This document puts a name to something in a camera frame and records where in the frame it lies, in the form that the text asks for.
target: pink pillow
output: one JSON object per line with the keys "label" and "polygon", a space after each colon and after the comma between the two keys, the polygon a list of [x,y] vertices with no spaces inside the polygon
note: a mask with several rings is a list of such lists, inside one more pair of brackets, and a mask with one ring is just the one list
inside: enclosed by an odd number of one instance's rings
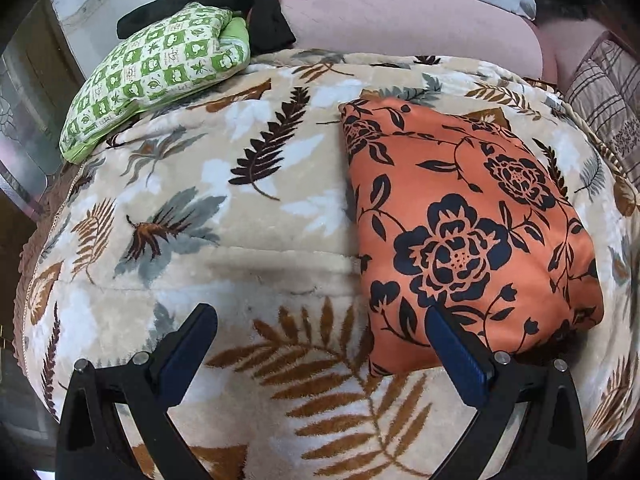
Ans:
{"label": "pink pillow", "polygon": [[295,48],[481,59],[556,83],[555,58],[523,18],[478,0],[280,0]]}
{"label": "pink pillow", "polygon": [[558,64],[558,89],[566,92],[574,80],[575,72],[589,54],[606,39],[612,37],[602,23],[588,19],[583,22],[559,18],[540,30],[552,43]]}

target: green patterned cushion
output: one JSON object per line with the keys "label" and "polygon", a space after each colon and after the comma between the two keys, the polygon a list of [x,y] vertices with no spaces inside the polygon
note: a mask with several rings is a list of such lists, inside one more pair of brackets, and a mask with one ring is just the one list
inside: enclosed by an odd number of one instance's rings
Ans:
{"label": "green patterned cushion", "polygon": [[242,70],[249,35],[231,10],[191,3],[116,46],[82,85],[60,136],[66,160],[82,162],[131,116],[197,92]]}

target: black cloth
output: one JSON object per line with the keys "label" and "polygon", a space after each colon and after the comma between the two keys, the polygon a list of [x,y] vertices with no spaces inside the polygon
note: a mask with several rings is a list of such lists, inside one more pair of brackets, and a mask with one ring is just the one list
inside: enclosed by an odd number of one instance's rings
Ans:
{"label": "black cloth", "polygon": [[175,14],[190,2],[239,11],[245,19],[253,9],[248,30],[251,53],[254,55],[275,52],[296,41],[287,20],[282,15],[278,0],[156,0],[120,18],[117,27],[118,38],[126,40],[147,25]]}

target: beige fleece blanket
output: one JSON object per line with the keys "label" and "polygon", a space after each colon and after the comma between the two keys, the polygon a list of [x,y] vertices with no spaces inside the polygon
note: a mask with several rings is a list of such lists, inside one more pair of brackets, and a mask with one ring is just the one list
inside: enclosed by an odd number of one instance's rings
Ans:
{"label": "beige fleece blanket", "polygon": [[[337,109],[363,89],[506,122],[560,173],[593,238],[604,295],[604,320],[572,362],[590,456],[625,434],[640,394],[639,214],[606,147],[557,96],[492,64],[316,50],[256,59],[84,163],[22,312],[26,372],[54,416],[76,359],[126,362],[206,302],[218,335],[170,415],[216,478],[433,473],[474,410],[441,368],[368,376]],[[160,478],[126,410],[121,418],[143,470]]]}

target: gray leaf print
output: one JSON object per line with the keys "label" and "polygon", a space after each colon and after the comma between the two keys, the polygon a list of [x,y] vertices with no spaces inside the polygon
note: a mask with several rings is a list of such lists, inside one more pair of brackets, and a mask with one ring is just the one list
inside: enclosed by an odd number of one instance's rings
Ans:
{"label": "gray leaf print", "polygon": [[414,105],[433,107],[433,102],[438,99],[439,90],[430,88],[381,88],[380,97],[395,97]]}
{"label": "gray leaf print", "polygon": [[171,262],[173,253],[194,254],[203,245],[217,245],[220,239],[204,224],[220,209],[226,196],[194,200],[196,188],[179,191],[146,221],[135,222],[129,247],[115,267],[114,275],[138,268],[140,279],[149,286]]}
{"label": "gray leaf print", "polygon": [[589,195],[589,200],[593,202],[594,197],[599,195],[605,185],[602,160],[598,153],[593,152],[593,155],[584,163],[584,167],[580,172],[580,180],[582,181],[582,187],[576,189],[574,194],[585,189]]}
{"label": "gray leaf print", "polygon": [[88,162],[84,166],[84,170],[82,170],[82,175],[74,182],[71,187],[71,191],[69,192],[69,199],[66,201],[67,205],[71,205],[74,200],[78,197],[78,194],[83,190],[89,187],[95,178],[95,172],[98,171],[101,165],[104,164],[104,157],[92,160]]}
{"label": "gray leaf print", "polygon": [[170,316],[169,311],[162,303],[156,303],[154,307],[154,327],[149,330],[149,336],[141,349],[146,352],[153,352],[158,342],[169,332],[174,332],[175,330],[177,330],[175,314]]}
{"label": "gray leaf print", "polygon": [[437,77],[432,77],[429,74],[422,74],[424,79],[424,87],[431,92],[439,92],[442,90],[442,83]]}
{"label": "gray leaf print", "polygon": [[317,63],[344,63],[344,54],[340,52],[332,52],[331,50],[324,50],[322,48],[310,48],[303,50],[291,56],[291,59],[301,59],[305,63],[310,64]]}
{"label": "gray leaf print", "polygon": [[180,140],[182,136],[187,132],[184,126],[178,126],[172,133],[167,135],[164,139],[147,139],[142,145],[129,155],[129,163],[127,169],[120,176],[125,176],[129,171],[133,169],[133,174],[127,182],[133,184],[140,176],[140,170],[147,164],[152,163],[151,171],[146,176],[146,181],[149,181],[149,177],[153,175],[156,170],[156,164],[160,160],[165,160],[175,153],[183,152],[186,148],[191,146],[198,139],[205,134],[199,134],[191,139]]}
{"label": "gray leaf print", "polygon": [[66,216],[66,219],[65,219],[64,222],[62,222],[62,226],[60,227],[58,232],[56,234],[54,234],[51,237],[51,240],[47,243],[47,245],[44,246],[42,252],[40,253],[40,257],[38,259],[38,263],[39,264],[41,264],[44,261],[44,259],[47,256],[49,256],[50,252],[56,246],[56,244],[58,243],[58,240],[60,240],[60,235],[64,232],[64,230],[66,229],[66,226],[69,224],[69,220],[71,220],[71,213],[69,213]]}
{"label": "gray leaf print", "polygon": [[618,285],[624,285],[631,279],[631,250],[629,247],[629,238],[627,235],[622,237],[621,253],[609,247],[611,254],[611,273],[613,279]]}

